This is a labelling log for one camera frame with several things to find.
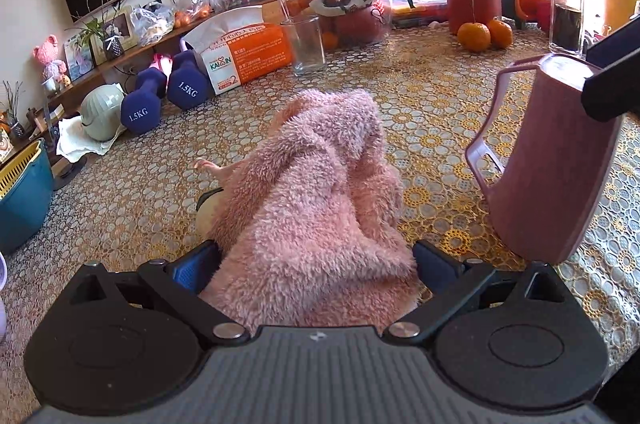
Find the pink fuzzy cloth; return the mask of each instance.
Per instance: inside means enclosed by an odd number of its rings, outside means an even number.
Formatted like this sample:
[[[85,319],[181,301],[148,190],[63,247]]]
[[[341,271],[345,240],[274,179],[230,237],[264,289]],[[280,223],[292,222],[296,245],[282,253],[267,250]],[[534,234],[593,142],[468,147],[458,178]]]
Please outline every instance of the pink fuzzy cloth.
[[[270,138],[219,168],[210,238],[225,255],[200,297],[260,324],[387,325],[415,308],[415,262],[396,230],[402,185],[369,94],[306,91]]]

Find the table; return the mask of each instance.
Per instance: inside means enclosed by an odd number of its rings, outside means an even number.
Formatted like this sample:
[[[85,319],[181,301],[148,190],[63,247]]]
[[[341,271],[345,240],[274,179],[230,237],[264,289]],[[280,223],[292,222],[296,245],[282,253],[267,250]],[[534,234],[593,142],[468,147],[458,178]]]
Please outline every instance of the table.
[[[241,159],[265,136],[273,114],[306,88],[364,88],[376,99],[386,127],[386,156],[405,185],[400,230],[408,243],[425,237],[457,257],[522,268],[524,261],[491,229],[463,150],[484,120],[497,70],[545,48],[536,30],[516,32],[507,51],[481,55],[461,49],[446,26],[398,30],[378,46],[329,56],[324,72],[296,78],[290,68],[281,69],[188,112],[165,106],[156,130],[119,140],[56,192],[41,232],[8,257],[10,277],[1,293],[9,332],[0,344],[0,422],[18,423],[36,407],[21,354],[79,265],[97,259],[111,271],[128,271],[150,258],[174,260],[198,244],[195,203],[216,183],[191,169],[193,160]],[[504,159],[531,81],[531,73],[514,77],[501,122],[490,135]],[[625,122],[585,241],[558,267],[606,340],[611,372],[639,343],[639,127],[632,119]]]

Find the green plant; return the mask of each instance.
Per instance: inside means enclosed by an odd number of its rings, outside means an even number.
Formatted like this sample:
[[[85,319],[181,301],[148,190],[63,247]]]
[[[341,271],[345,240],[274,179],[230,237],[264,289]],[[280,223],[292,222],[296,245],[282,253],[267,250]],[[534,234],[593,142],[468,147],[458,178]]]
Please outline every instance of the green plant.
[[[2,84],[4,85],[6,101],[1,102],[0,105],[2,105],[4,110],[6,110],[7,122],[10,126],[13,126],[18,122],[18,98],[20,97],[22,81],[15,82],[15,89],[11,87],[9,81],[2,81]]]
[[[119,0],[118,2],[116,2],[114,6],[112,6],[113,12],[114,12],[113,14],[114,18],[118,16],[118,13],[120,12],[120,8],[122,7],[123,1],[124,0]],[[97,36],[98,39],[104,42],[104,40],[111,35],[111,33],[108,32],[108,27],[111,24],[105,21],[104,0],[100,0],[100,3],[102,4],[102,6],[100,7],[100,17],[92,18],[88,22],[85,22],[84,20],[82,20],[80,16],[74,17],[74,20],[76,22],[80,22],[84,26],[84,27],[70,27],[70,29],[79,29],[80,40],[78,43],[80,46],[86,46],[89,43],[89,40],[91,40],[93,36]],[[87,10],[89,10],[88,1],[87,1],[86,8]]]

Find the small vase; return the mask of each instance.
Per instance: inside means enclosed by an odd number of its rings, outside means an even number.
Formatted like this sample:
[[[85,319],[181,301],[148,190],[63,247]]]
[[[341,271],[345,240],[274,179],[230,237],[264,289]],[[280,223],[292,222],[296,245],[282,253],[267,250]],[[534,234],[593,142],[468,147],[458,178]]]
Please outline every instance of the small vase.
[[[102,47],[104,49],[104,54],[109,61],[119,58],[124,54],[122,43],[120,43],[120,39],[117,36],[104,40],[102,42]]]
[[[11,135],[15,141],[20,141],[24,137],[24,128],[20,123],[16,123],[11,127]]]

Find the glass jar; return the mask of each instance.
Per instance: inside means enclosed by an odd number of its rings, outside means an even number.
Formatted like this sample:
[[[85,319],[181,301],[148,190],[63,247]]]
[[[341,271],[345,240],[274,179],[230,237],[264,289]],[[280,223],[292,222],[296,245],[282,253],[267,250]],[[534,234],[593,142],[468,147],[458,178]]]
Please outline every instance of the glass jar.
[[[551,0],[549,49],[582,55],[584,0]]]

